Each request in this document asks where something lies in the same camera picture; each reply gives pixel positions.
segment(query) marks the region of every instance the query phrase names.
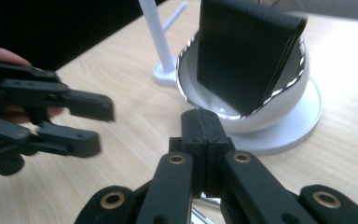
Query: white stand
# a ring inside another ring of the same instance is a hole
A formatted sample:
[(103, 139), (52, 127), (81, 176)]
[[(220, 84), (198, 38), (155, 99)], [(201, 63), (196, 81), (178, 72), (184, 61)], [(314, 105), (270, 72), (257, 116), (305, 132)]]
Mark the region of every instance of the white stand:
[(170, 53), (164, 33), (185, 10), (187, 2), (183, 2), (163, 26), (159, 19), (155, 0), (139, 0), (139, 3), (160, 59), (160, 63), (153, 69), (155, 80), (161, 86), (176, 87), (176, 58), (173, 58)]
[(264, 156), (283, 152), (304, 142), (322, 114), (322, 97), (310, 79), (293, 110), (271, 127), (254, 133), (228, 133), (236, 149)]

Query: dark background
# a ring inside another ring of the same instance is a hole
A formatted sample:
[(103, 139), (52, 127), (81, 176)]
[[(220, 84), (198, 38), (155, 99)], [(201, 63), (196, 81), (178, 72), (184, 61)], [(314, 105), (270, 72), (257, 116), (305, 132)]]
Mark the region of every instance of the dark background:
[(0, 0), (0, 48), (57, 70), (141, 15), (138, 0)]

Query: white pole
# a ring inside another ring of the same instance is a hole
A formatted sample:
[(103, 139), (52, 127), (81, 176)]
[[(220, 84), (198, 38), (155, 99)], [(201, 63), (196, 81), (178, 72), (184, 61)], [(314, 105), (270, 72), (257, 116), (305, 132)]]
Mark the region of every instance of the white pole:
[(164, 72), (170, 73), (175, 70), (175, 64), (173, 63), (172, 55), (161, 26), (156, 2), (155, 0), (139, 0), (139, 3), (155, 43), (162, 68)]

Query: white base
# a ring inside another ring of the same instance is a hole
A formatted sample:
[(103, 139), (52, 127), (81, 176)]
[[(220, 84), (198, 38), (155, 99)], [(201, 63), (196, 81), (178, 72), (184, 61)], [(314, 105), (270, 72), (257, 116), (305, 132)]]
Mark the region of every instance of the white base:
[[(176, 65), (176, 59), (172, 59), (173, 64)], [(169, 86), (169, 87), (177, 87), (178, 84), (176, 82), (176, 69), (173, 69), (171, 72), (165, 72), (161, 63), (156, 64), (153, 69), (153, 74), (156, 82), (160, 86)]]
[(278, 123), (254, 133), (227, 133), (237, 150), (257, 156), (279, 153), (305, 141), (322, 114), (322, 98), (310, 78), (303, 96), (293, 110)]

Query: screw hole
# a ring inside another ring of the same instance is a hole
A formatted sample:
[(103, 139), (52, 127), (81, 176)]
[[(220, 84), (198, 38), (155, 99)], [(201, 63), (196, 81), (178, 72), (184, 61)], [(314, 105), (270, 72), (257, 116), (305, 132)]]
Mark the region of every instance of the screw hole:
[(185, 162), (186, 158), (183, 156), (179, 156), (179, 155), (174, 155), (170, 157), (170, 163), (173, 164), (180, 164), (182, 162)]
[(342, 205), (339, 198), (337, 198), (331, 193), (327, 193), (324, 191), (315, 191), (313, 192), (312, 197), (317, 203), (323, 205), (324, 207), (334, 209), (339, 208)]
[(101, 207), (104, 209), (114, 209), (120, 207), (125, 201), (125, 196), (120, 191), (105, 194), (101, 198)]
[(168, 223), (170, 223), (169, 219), (165, 215), (157, 215), (153, 219), (153, 224), (168, 224)]
[(292, 214), (283, 213), (281, 216), (281, 220), (285, 224), (300, 224), (300, 221), (297, 217), (293, 216)]
[(237, 153), (234, 155), (234, 160), (237, 162), (246, 163), (249, 162), (251, 158), (245, 153)]

